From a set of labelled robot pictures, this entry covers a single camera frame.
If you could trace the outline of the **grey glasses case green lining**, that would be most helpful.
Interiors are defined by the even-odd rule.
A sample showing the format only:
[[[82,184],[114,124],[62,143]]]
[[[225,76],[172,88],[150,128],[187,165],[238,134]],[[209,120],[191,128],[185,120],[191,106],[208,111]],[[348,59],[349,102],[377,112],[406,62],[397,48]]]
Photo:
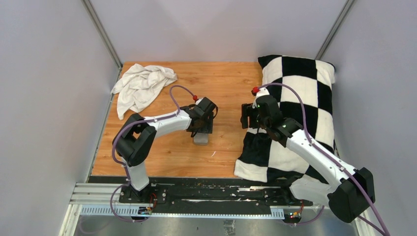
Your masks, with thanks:
[[[207,133],[196,133],[193,137],[193,144],[199,146],[205,146],[209,143],[209,134]]]

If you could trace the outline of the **black white checkered blanket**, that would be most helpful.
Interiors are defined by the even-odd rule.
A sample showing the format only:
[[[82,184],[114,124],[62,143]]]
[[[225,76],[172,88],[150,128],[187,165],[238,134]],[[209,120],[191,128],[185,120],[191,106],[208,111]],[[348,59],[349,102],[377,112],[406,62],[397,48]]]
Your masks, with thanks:
[[[335,66],[329,62],[282,55],[258,58],[262,84],[273,96],[283,117],[306,124],[308,133],[334,152],[332,85]],[[302,157],[273,141],[266,131],[248,128],[243,149],[235,162],[234,175],[252,181],[272,182],[279,178],[326,180]]]

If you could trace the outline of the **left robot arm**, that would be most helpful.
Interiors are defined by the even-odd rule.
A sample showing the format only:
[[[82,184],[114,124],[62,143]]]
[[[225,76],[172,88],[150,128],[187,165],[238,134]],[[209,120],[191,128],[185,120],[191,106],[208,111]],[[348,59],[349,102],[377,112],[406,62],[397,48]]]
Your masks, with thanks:
[[[154,117],[133,114],[128,118],[113,139],[112,157],[121,157],[119,163],[125,169],[127,186],[132,189],[131,195],[137,202],[145,203],[150,199],[145,160],[155,139],[176,131],[186,131],[191,138],[202,135],[206,144],[218,110],[214,102],[203,97],[171,113]]]

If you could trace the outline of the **white crumpled cloth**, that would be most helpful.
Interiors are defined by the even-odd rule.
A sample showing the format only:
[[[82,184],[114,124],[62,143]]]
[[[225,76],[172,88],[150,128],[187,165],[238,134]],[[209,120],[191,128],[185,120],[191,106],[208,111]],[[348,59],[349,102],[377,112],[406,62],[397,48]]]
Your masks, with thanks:
[[[117,114],[120,120],[131,110],[139,113],[147,108],[162,89],[178,80],[174,70],[159,66],[134,64],[116,82],[111,94],[117,94]]]

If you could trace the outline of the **left aluminium frame post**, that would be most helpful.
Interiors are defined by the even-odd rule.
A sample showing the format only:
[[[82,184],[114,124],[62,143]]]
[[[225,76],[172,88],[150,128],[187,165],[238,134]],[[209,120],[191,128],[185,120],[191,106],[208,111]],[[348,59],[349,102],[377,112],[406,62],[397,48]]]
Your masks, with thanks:
[[[92,23],[94,24],[99,36],[101,37],[106,49],[108,50],[112,60],[114,61],[115,65],[118,67],[119,70],[122,69],[123,63],[121,62],[111,40],[90,0],[81,0],[87,14],[89,15]]]

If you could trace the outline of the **right aluminium frame post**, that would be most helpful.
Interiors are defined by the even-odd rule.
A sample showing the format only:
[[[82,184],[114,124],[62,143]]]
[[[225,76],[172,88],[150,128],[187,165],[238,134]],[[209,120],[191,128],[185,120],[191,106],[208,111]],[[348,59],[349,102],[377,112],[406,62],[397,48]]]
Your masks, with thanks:
[[[354,4],[356,3],[356,0],[346,0],[344,2],[344,5],[341,9],[341,11],[339,12],[338,16],[336,17],[336,20],[334,21],[332,27],[330,28],[330,31],[328,32],[325,40],[323,41],[321,47],[319,48],[315,59],[316,60],[321,60],[323,58],[323,56],[325,55],[326,51],[328,50],[329,46],[331,45],[333,39],[335,38],[335,36],[337,35],[338,31],[340,30],[340,28],[342,27],[346,17],[348,16],[348,14],[350,13],[352,7],[354,6]]]

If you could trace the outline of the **aluminium frame post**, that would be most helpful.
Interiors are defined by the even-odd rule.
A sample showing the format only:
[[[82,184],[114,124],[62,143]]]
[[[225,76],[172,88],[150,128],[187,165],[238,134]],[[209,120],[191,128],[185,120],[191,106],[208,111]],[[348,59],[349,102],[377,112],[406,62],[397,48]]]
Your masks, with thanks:
[[[346,17],[348,16],[348,14],[350,13],[352,7],[354,6],[354,4],[356,3],[356,0],[346,0],[344,2],[344,5],[341,9],[341,11],[339,12],[338,16],[336,17],[336,20],[334,21],[332,27],[330,28],[330,31],[328,32],[325,40],[323,41],[321,47],[319,48],[315,59],[316,60],[321,60],[323,58],[323,56],[325,55],[326,51],[328,50],[329,46],[331,45],[333,39],[335,38],[335,36],[337,35],[338,31],[340,30],[340,28],[342,27]]]
[[[108,50],[112,60],[114,61],[115,65],[118,67],[119,70],[122,69],[123,63],[121,62],[111,40],[90,0],[81,0],[87,14],[89,15],[92,23],[94,24],[99,36],[101,37],[106,49]]]

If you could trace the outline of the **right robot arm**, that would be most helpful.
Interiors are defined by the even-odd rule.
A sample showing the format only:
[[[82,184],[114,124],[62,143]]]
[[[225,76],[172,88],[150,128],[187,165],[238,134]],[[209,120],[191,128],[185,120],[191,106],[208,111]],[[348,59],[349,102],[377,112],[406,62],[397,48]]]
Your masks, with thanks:
[[[326,183],[300,178],[281,191],[287,205],[308,200],[325,207],[341,221],[351,223],[375,202],[372,173],[344,162],[316,142],[293,118],[283,117],[276,99],[263,95],[255,104],[242,104],[240,122],[243,128],[261,128],[281,146],[309,163]]]

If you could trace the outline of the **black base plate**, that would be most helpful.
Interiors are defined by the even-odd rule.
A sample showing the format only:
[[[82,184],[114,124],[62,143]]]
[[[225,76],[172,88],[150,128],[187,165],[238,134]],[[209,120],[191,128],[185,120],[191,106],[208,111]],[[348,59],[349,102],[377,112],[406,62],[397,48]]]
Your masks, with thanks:
[[[150,177],[140,193],[123,187],[118,202],[150,204],[155,213],[221,215],[266,215],[271,207],[313,206],[297,200],[286,180],[263,183],[240,178]]]

